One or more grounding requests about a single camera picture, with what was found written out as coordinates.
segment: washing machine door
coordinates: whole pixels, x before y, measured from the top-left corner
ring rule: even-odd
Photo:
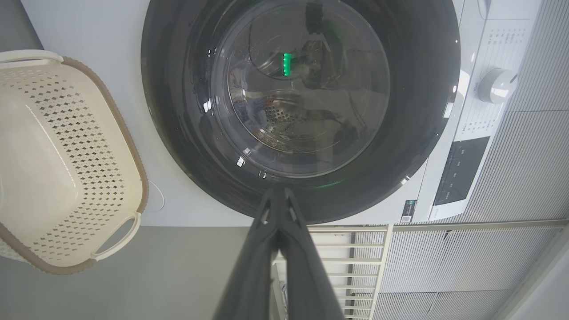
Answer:
[[[151,114],[185,173],[247,215],[284,184],[307,223],[419,169],[459,69],[451,0],[152,0],[142,38]]]

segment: beige basket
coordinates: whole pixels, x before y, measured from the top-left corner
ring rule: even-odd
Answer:
[[[88,268],[132,239],[147,189],[97,75],[53,52],[0,53],[0,255],[55,274]]]

